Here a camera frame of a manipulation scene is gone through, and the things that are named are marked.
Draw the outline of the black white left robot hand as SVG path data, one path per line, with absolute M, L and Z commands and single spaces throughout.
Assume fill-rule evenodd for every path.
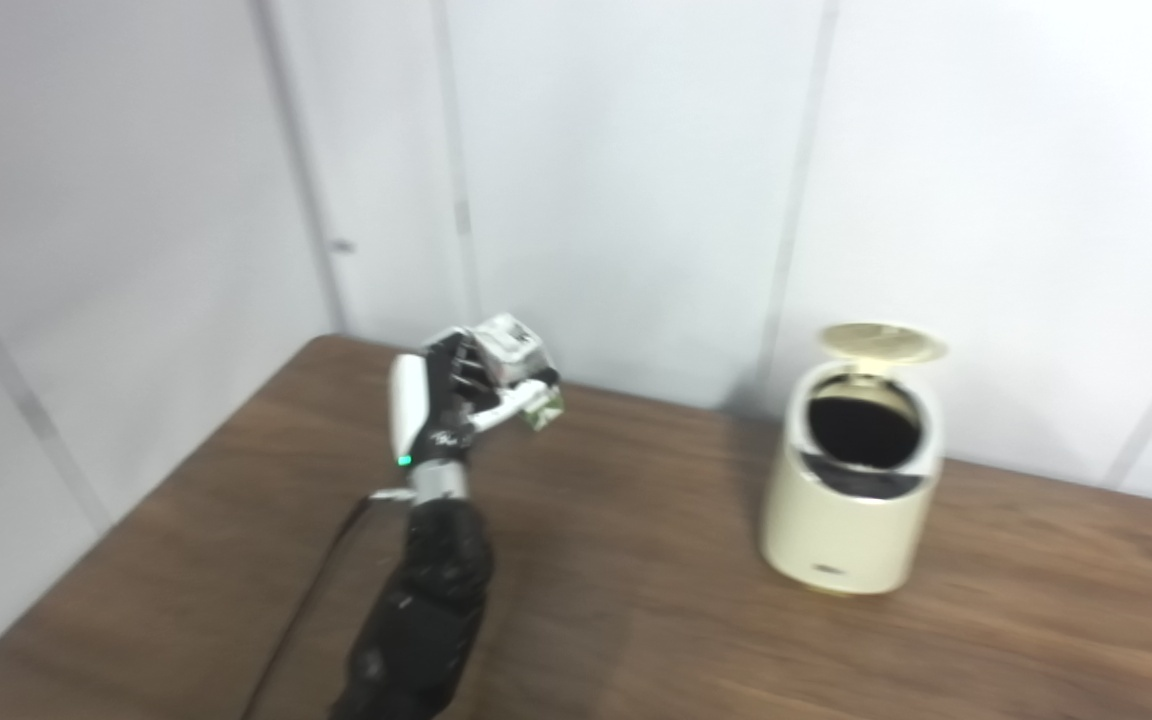
M 562 414 L 561 374 L 547 347 L 508 313 L 397 355 L 388 397 L 397 468 L 462 461 L 477 437 L 506 420 L 524 416 L 540 430 Z

